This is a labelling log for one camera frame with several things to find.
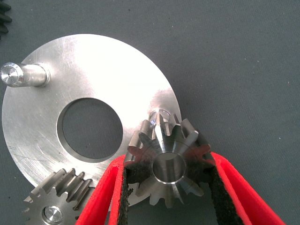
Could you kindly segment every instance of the metal rod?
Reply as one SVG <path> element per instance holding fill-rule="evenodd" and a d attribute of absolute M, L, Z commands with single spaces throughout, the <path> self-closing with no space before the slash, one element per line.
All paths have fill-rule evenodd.
<path fill-rule="evenodd" d="M 45 86 L 50 74 L 41 65 L 5 63 L 0 69 L 2 81 L 9 87 Z"/>

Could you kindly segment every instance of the bevel gear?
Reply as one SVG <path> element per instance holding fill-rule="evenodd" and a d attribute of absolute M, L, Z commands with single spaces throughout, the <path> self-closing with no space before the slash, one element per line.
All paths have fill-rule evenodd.
<path fill-rule="evenodd" d="M 26 225 L 74 225 L 93 188 L 75 169 L 52 173 L 24 200 Z"/>
<path fill-rule="evenodd" d="M 187 119 L 179 123 L 176 115 L 163 115 L 156 112 L 134 132 L 124 166 L 128 183 L 140 183 L 137 196 L 150 195 L 151 205 L 164 198 L 171 208 L 175 198 L 184 203 L 188 193 L 203 195 L 199 182 L 210 180 L 206 172 L 215 161 L 210 145 Z"/>

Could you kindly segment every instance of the spur gear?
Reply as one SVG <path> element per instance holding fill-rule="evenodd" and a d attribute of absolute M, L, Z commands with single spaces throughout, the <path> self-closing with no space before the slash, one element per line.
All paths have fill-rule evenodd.
<path fill-rule="evenodd" d="M 74 225 L 93 189 L 75 169 L 52 173 L 24 200 L 26 225 Z"/>
<path fill-rule="evenodd" d="M 207 169 L 215 161 L 210 145 L 187 119 L 179 123 L 176 115 L 154 114 L 134 132 L 124 166 L 128 183 L 140 183 L 137 196 L 150 195 L 151 205 L 164 198 L 171 208 L 175 198 L 184 203 L 189 193 L 203 195 L 199 182 L 210 180 Z"/>

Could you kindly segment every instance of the gray surface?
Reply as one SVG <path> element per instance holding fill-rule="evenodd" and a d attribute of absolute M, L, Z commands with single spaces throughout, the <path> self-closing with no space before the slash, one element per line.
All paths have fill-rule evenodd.
<path fill-rule="evenodd" d="M 0 41 L 0 64 L 22 61 L 42 44 L 70 34 L 100 34 L 132 45 L 162 70 L 183 118 L 213 150 L 286 223 L 300 224 L 298 1 L 5 2 L 13 8 L 7 13 L 13 22 Z M 2 103 L 4 85 L 0 89 Z M 2 130 L 0 145 L 1 223 L 22 224 L 22 199 L 32 186 L 9 155 Z M 163 202 L 156 207 L 142 202 L 130 208 L 128 223 L 182 224 L 185 218 L 189 224 L 216 224 L 205 190 L 202 199 L 191 197 L 188 206 L 173 210 L 165 210 Z"/>

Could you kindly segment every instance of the aluminum plate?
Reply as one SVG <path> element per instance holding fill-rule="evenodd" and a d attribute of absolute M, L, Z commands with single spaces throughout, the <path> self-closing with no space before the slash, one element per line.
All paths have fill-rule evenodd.
<path fill-rule="evenodd" d="M 7 87 L 2 125 L 8 150 L 35 187 L 61 168 L 85 171 L 96 186 L 112 160 L 126 154 L 133 132 L 155 109 L 175 113 L 176 96 L 158 67 L 137 49 L 113 38 L 80 34 L 53 40 L 22 62 L 47 65 L 45 87 Z M 68 106 L 81 98 L 107 103 L 119 116 L 123 137 L 110 157 L 91 159 L 76 153 L 62 132 Z"/>

